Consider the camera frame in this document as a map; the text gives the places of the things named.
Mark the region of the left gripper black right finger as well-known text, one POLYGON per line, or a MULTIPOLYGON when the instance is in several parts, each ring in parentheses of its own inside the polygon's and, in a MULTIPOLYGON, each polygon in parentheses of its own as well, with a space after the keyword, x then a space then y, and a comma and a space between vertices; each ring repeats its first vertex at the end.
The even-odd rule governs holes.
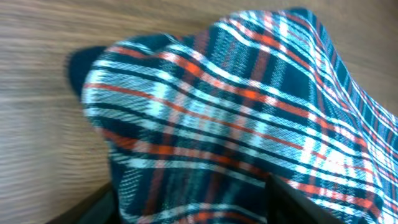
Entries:
POLYGON ((343 224, 342 221, 272 174, 267 178, 267 222, 270 224, 343 224))

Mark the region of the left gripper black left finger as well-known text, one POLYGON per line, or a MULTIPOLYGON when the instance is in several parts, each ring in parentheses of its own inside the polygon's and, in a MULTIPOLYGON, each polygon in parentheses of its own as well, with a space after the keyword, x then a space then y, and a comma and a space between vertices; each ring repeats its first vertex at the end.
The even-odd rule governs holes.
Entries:
POLYGON ((120 224, 117 200, 110 183, 47 224, 120 224))

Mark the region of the plaid shirt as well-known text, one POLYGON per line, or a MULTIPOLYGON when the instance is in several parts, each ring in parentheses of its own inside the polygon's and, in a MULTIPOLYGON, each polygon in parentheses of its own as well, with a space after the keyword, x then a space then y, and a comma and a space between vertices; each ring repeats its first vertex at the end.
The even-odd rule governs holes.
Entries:
POLYGON ((68 77, 122 223, 265 223, 269 175, 343 223, 397 222, 397 117, 308 9, 88 47, 68 77))

